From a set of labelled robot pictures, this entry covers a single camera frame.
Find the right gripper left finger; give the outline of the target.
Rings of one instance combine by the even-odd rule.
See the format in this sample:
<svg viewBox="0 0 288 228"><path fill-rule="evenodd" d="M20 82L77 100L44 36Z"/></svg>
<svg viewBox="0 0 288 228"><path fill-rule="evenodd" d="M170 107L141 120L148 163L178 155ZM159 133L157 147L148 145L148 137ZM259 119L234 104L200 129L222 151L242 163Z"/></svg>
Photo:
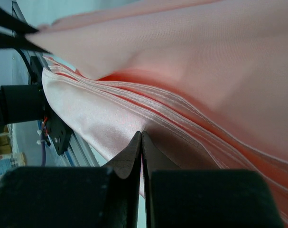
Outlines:
<svg viewBox="0 0 288 228"><path fill-rule="evenodd" d="M102 167L19 167L0 180L0 228L137 226L141 133Z"/></svg>

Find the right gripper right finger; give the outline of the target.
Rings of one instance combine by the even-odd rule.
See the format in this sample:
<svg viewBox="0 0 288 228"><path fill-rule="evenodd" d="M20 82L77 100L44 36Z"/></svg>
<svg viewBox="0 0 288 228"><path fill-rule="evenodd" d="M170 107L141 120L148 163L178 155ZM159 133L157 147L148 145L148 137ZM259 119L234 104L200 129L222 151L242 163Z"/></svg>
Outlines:
<svg viewBox="0 0 288 228"><path fill-rule="evenodd" d="M149 228L281 228L272 194L256 172L182 170L142 133Z"/></svg>

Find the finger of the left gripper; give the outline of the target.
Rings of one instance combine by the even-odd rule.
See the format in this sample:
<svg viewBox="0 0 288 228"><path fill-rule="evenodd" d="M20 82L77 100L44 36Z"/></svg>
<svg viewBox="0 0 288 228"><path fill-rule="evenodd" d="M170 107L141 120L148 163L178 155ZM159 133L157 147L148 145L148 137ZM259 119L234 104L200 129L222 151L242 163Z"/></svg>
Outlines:
<svg viewBox="0 0 288 228"><path fill-rule="evenodd" d="M0 26L15 31L18 34L33 34L38 32L36 28L13 17L2 8L0 8Z"/></svg>
<svg viewBox="0 0 288 228"><path fill-rule="evenodd" d="M10 48L50 54L50 52L48 52L47 50L38 47L37 45L26 40L25 37L13 37L7 34L0 33L0 49Z"/></svg>

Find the pink cloth napkin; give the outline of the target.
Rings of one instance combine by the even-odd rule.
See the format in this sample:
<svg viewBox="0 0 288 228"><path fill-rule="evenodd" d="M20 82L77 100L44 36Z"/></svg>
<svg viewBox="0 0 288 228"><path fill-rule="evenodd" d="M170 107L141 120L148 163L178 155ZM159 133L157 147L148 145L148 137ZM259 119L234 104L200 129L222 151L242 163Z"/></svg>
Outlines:
<svg viewBox="0 0 288 228"><path fill-rule="evenodd" d="M288 0L140 0L26 39L56 114L106 160L137 131L184 169L249 169L288 228Z"/></svg>

